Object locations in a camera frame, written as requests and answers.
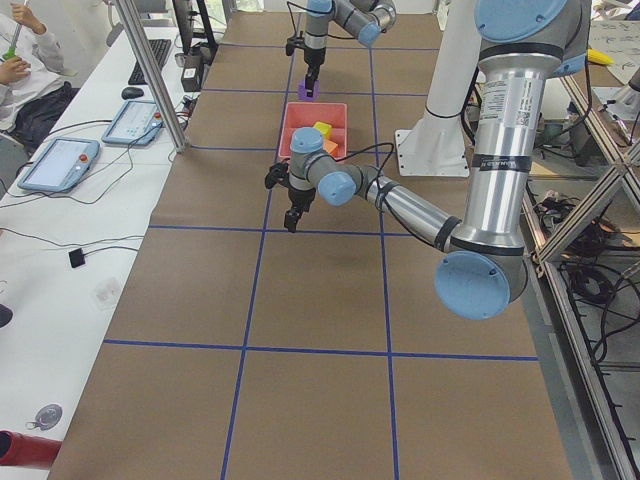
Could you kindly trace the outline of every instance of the red cylinder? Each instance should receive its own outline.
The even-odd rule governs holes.
[[[60,451],[60,440],[0,431],[0,465],[47,470]]]

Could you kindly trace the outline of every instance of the green pen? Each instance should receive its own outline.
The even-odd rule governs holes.
[[[30,0],[24,0],[24,6],[26,7],[29,4]],[[9,45],[9,50],[7,53],[2,55],[3,60],[9,60],[16,56],[16,44],[18,43],[18,37],[20,36],[20,30],[22,30],[22,25],[18,24],[16,26],[15,32],[13,32],[13,38],[11,39],[11,45]]]

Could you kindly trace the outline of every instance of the tablet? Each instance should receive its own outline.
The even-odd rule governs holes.
[[[56,138],[37,156],[24,178],[23,190],[64,192],[73,188],[89,170],[100,152],[95,140]]]
[[[127,100],[102,135],[102,141],[109,145],[144,146],[151,143],[160,127],[160,112],[153,100]]]

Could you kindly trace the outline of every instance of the white table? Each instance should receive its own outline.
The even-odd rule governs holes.
[[[147,29],[149,38],[175,38],[174,28]],[[172,103],[185,95],[181,69],[170,54],[162,73]],[[89,77],[55,128],[79,122],[112,118],[123,100],[135,58],[123,33]],[[149,88],[142,87],[151,98]],[[58,135],[100,140],[105,123],[64,130]],[[91,172],[105,167],[70,193],[94,200],[123,172],[131,168],[102,199],[83,205],[70,199],[41,198],[24,205],[0,208],[0,226],[37,235],[61,244],[144,235],[171,167],[173,144],[163,129],[145,148],[130,151],[114,162],[124,148],[102,145]],[[26,192],[15,184],[14,195]],[[0,206],[19,203],[5,195]],[[138,248],[141,240],[100,243],[84,251],[121,245]],[[0,430],[63,439],[82,389],[114,312],[115,303],[131,270],[136,253],[109,249],[87,257],[77,269],[68,252],[39,240],[3,232],[0,235],[0,303],[14,312],[0,329]],[[106,292],[106,301],[97,292]],[[29,431],[26,423],[50,403],[60,404],[63,417],[48,431]],[[36,480],[48,472],[0,467],[3,480]]]

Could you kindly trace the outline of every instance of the red plastic box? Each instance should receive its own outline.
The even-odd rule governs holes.
[[[335,158],[347,155],[347,105],[345,103],[289,102],[284,112],[284,127],[280,138],[280,158],[291,157],[291,137],[302,127],[313,127],[316,122],[331,125],[329,140],[338,144]]]

